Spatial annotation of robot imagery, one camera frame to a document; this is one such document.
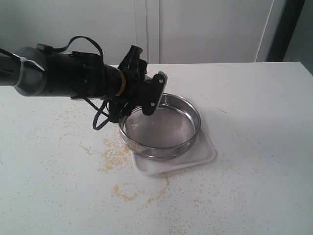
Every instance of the sieve rim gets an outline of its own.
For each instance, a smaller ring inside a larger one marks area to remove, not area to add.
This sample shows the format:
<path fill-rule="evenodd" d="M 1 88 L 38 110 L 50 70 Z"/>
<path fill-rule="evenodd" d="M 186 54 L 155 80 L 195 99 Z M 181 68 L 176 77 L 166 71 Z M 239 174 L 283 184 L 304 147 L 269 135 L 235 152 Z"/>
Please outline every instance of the sieve rim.
<path fill-rule="evenodd" d="M 191 123 L 192 125 L 195 127 L 195 132 L 194 134 L 188 139 L 186 140 L 185 142 L 183 143 L 180 143 L 180 144 L 177 144 L 177 145 L 173 145 L 173 146 L 169 146 L 169 147 L 152 147 L 152 146 L 148 146 L 148 145 L 145 145 L 145 144 L 142 144 L 142 143 L 139 143 L 135 140 L 133 140 L 132 138 L 130 138 L 126 132 L 123 130 L 124 129 L 124 125 L 125 125 L 125 122 L 126 120 L 128 119 L 128 117 L 130 116 L 125 116 L 123 118 L 121 118 L 121 120 L 119 121 L 118 125 L 119 125 L 119 130 L 120 130 L 120 133 L 126 137 L 129 141 L 133 142 L 134 144 L 137 144 L 137 145 L 140 145 L 141 147 L 145 147 L 145 148 L 148 148 L 148 149 L 159 149 L 159 150 L 167 150 L 167 149 L 173 149 L 173 148 L 179 148 L 183 145 L 186 145 L 188 144 L 190 141 L 192 141 L 194 138 L 197 137 L 199 131 L 200 131 L 200 127 L 201 127 L 201 117 L 200 117 L 200 114 L 199 112 L 197 111 L 197 109 L 190 103 L 188 102 L 185 98 L 179 96 L 179 95 L 174 95 L 174 94 L 169 94 L 169 93 L 163 93 L 163 95 L 165 96 L 171 96 L 171 97 L 174 97 L 174 98 L 178 98 L 180 100 L 182 100 L 184 103 L 186 103 L 192 110 L 193 112 L 196 114 L 197 116 L 197 119 L 198 119 L 198 125 L 196 126 L 189 118 L 190 114 L 187 113 L 188 115 L 184 114 L 184 112 L 178 108 L 175 108 L 175 107 L 172 107 L 171 104 L 169 103 L 164 103 L 164 104 L 159 104 L 159 106 L 157 108 L 159 108 L 160 106 L 164 105 L 163 107 L 160 107 L 160 108 L 165 108 L 165 109 L 174 109 L 175 111 L 177 111 L 179 114 L 185 116 Z M 133 111 L 132 111 L 132 114 L 134 112 L 137 112 L 141 110 L 141 107 L 136 107 Z"/>

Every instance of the white table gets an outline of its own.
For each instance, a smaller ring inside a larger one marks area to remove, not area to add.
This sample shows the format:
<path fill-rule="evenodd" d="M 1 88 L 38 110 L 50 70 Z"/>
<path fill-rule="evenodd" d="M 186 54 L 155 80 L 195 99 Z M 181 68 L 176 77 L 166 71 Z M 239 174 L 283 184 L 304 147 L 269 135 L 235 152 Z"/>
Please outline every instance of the white table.
<path fill-rule="evenodd" d="M 149 65 L 218 152 L 141 175 L 118 127 L 69 98 L 0 87 L 0 234 L 311 235 L 313 77 L 300 63 Z"/>

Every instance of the white wall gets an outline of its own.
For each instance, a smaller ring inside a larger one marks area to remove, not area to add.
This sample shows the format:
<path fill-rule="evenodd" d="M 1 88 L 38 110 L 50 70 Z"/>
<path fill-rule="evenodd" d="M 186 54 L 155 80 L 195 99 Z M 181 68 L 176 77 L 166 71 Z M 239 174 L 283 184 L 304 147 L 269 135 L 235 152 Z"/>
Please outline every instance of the white wall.
<path fill-rule="evenodd" d="M 291 38 L 285 61 L 300 61 L 313 74 L 313 0 L 306 0 Z"/>
<path fill-rule="evenodd" d="M 134 7 L 133 0 L 0 0 L 0 47 L 63 47 L 84 35 L 102 47 L 106 63 L 118 64 L 136 44 Z M 69 50 L 97 52 L 84 39 L 72 45 Z"/>
<path fill-rule="evenodd" d="M 160 62 L 254 62 L 269 26 L 262 46 L 267 54 L 283 4 L 283 0 L 160 0 Z"/>

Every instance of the square plate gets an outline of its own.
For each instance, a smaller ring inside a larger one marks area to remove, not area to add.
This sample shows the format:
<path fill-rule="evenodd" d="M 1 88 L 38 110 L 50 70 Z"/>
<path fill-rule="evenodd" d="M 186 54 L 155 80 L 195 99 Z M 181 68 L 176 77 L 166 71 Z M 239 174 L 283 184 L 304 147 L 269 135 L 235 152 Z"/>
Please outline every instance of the square plate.
<path fill-rule="evenodd" d="M 135 168 L 144 175 L 154 175 L 171 170 L 182 169 L 194 165 L 209 163 L 217 153 L 212 141 L 202 130 L 199 131 L 195 143 L 183 155 L 164 161 L 149 160 L 136 153 L 133 154 Z"/>

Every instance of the metal sieve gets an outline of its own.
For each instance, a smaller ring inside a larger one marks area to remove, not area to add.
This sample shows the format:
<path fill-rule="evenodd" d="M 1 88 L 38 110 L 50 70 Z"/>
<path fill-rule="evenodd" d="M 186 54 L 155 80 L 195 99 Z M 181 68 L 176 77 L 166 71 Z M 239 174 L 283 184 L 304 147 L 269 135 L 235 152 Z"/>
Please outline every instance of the metal sieve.
<path fill-rule="evenodd" d="M 119 122 L 124 143 L 135 153 L 154 160 L 167 160 L 185 153 L 200 130 L 198 111 L 182 97 L 163 94 L 155 113 L 140 108 Z"/>

